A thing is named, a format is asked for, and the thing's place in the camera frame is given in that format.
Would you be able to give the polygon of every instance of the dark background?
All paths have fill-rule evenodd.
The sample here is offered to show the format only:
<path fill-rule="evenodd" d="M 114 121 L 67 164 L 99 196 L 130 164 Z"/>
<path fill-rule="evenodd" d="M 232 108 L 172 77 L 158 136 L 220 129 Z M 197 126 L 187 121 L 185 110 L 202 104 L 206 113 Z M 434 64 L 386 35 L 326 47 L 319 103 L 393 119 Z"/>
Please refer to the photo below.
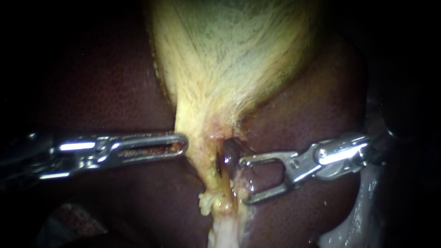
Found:
<path fill-rule="evenodd" d="M 32 129 L 24 121 L 39 85 L 64 49 L 103 16 L 136 1 L 2 3 L 0 113 L 4 135 Z M 426 2 L 333 1 L 333 27 L 360 51 L 369 73 L 368 107 L 383 109 L 391 127 L 415 138 L 389 169 L 379 215 L 384 247 L 430 245 L 439 233 L 439 78 L 436 6 Z"/>

